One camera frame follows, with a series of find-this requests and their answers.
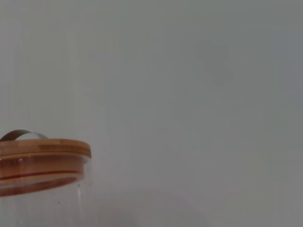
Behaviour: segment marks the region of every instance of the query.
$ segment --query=white wall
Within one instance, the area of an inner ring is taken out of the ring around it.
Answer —
[[[3,0],[0,132],[89,142],[102,226],[301,227],[302,7]]]

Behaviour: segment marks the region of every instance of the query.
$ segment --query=glass jar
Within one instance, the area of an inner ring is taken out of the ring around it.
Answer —
[[[0,139],[0,226],[94,227],[90,147],[77,140]]]

